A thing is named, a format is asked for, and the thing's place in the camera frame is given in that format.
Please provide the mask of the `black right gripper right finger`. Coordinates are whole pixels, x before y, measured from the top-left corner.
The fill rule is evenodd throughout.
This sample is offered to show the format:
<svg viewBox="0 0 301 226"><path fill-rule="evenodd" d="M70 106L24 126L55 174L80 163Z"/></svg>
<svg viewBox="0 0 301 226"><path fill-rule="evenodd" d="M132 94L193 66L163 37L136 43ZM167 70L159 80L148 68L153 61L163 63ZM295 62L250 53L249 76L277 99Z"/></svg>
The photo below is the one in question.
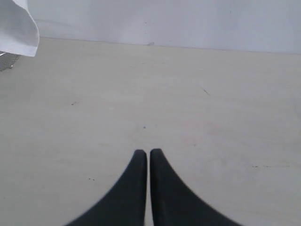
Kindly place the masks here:
<svg viewBox="0 0 301 226"><path fill-rule="evenodd" d="M155 226L238 226L186 186L161 149L150 151L150 196Z"/></svg>

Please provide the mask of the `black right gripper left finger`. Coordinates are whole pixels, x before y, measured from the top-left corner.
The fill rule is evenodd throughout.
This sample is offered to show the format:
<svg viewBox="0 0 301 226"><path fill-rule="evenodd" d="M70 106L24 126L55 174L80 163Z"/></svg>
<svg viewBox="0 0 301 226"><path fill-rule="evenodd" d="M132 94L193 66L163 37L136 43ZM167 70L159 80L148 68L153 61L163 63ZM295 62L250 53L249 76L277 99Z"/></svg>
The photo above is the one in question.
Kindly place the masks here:
<svg viewBox="0 0 301 226"><path fill-rule="evenodd" d="M147 154L136 150L123 174L94 206L69 226L143 226L147 194Z"/></svg>

